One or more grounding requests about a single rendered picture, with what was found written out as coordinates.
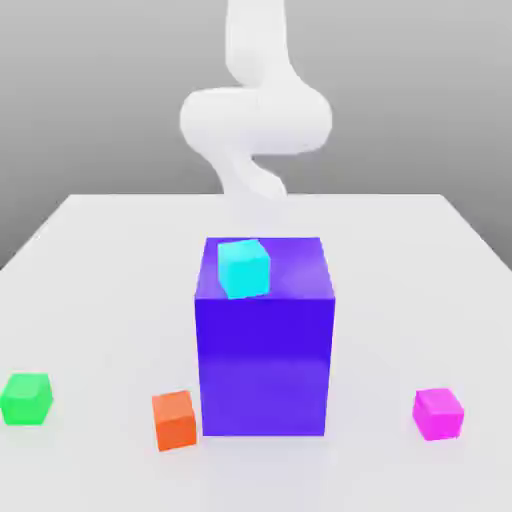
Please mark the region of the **large blue box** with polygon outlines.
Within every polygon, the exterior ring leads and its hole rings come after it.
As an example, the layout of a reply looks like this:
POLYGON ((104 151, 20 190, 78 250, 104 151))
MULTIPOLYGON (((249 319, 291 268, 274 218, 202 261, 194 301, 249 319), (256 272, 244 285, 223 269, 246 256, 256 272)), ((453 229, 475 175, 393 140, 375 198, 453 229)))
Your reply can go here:
POLYGON ((202 429, 206 436, 325 432, 335 293, 319 238, 264 238, 270 292, 233 300, 205 241, 195 292, 202 429))

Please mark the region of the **small orange cube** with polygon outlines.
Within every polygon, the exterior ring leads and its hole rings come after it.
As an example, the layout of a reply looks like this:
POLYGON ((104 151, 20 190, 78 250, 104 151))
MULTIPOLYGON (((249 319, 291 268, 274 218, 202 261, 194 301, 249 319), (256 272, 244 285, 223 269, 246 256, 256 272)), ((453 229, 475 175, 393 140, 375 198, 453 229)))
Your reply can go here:
POLYGON ((160 451, 195 445, 197 426, 189 391, 152 397, 157 447, 160 451))

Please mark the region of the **small green cube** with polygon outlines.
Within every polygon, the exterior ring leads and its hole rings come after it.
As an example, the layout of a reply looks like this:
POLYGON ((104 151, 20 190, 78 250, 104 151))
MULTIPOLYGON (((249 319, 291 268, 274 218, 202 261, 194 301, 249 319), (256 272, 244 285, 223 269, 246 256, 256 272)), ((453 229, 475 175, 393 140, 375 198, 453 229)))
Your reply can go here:
POLYGON ((53 403, 47 373, 13 373, 0 395, 0 411, 9 426, 39 426, 53 403))

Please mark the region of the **small magenta cube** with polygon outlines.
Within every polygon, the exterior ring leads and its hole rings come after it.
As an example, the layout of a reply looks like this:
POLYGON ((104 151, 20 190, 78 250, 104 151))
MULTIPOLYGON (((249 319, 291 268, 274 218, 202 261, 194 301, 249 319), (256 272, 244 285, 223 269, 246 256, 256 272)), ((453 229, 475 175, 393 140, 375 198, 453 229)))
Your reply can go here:
POLYGON ((458 438, 464 421, 464 408, 448 388, 417 390, 412 417, 426 441, 458 438))

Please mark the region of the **small cyan cube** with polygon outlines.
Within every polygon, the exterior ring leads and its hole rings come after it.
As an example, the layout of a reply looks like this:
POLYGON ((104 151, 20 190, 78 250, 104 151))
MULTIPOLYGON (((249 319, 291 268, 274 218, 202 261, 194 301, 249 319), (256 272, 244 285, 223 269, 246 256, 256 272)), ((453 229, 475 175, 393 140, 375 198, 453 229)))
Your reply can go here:
POLYGON ((218 244, 218 281, 229 299, 268 294, 270 264, 268 252, 257 239, 218 244))

